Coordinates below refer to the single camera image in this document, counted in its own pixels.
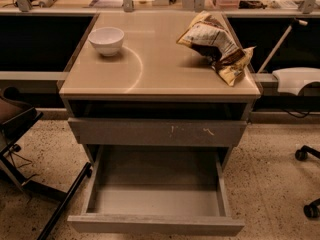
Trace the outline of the closed grey upper drawer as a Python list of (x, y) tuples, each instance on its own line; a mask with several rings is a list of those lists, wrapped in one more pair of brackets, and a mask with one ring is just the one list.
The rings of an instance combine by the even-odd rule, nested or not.
[(237, 146), (245, 121), (69, 118), (81, 144)]

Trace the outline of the white ceramic bowl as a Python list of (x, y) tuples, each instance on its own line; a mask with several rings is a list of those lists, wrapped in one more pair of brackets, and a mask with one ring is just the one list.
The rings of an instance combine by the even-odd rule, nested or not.
[(115, 27), (102, 27), (93, 30), (88, 41), (100, 55), (114, 56), (122, 48), (124, 32)]

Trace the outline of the white stick with black tip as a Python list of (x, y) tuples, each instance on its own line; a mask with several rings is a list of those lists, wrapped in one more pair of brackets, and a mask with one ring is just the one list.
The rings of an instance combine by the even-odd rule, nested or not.
[(291, 23), (289, 24), (289, 26), (287, 27), (287, 29), (284, 31), (284, 33), (282, 34), (282, 36), (280, 37), (280, 39), (278, 40), (278, 42), (276, 43), (276, 45), (273, 47), (273, 49), (271, 50), (271, 52), (269, 53), (269, 55), (267, 56), (267, 58), (264, 60), (264, 62), (262, 63), (261, 67), (259, 68), (259, 70), (257, 71), (257, 73), (263, 73), (267, 64), (270, 62), (270, 60), (273, 58), (273, 56), (275, 55), (276, 51), (280, 48), (280, 46), (282, 45), (282, 43), (285, 41), (285, 39), (287, 38), (287, 36), (290, 34), (290, 32), (292, 31), (293, 27), (295, 25), (300, 25), (300, 26), (307, 26), (308, 25), (308, 21), (306, 20), (302, 20), (302, 19), (297, 19), (294, 18)]

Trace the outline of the open grey bottom drawer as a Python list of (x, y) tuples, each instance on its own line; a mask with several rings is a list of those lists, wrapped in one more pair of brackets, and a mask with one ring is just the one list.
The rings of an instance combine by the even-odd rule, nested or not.
[(103, 146), (84, 207), (68, 221), (79, 232), (235, 236), (215, 148)]

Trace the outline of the brown white chip bag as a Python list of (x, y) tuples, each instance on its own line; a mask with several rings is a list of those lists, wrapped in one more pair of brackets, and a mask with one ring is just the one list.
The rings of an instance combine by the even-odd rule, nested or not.
[(229, 86), (233, 86), (250, 63), (254, 48), (241, 48), (229, 31), (207, 11), (199, 13), (177, 39), (207, 58), (211, 68)]

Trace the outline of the grey drawer cabinet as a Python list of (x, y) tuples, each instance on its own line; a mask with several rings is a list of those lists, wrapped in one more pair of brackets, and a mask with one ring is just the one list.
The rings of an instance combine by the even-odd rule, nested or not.
[[(185, 11), (104, 12), (96, 27), (125, 33), (112, 57), (90, 44), (81, 49), (61, 89), (69, 118), (245, 121), (260, 91), (245, 71), (228, 86), (197, 52), (176, 43), (194, 13)], [(103, 146), (82, 144), (94, 161)], [(232, 149), (218, 150), (227, 163)]]

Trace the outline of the dark items on shelf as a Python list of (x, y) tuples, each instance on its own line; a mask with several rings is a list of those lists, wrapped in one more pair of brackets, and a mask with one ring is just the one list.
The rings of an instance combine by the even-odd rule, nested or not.
[(240, 0), (240, 9), (265, 9), (266, 5), (260, 0)]

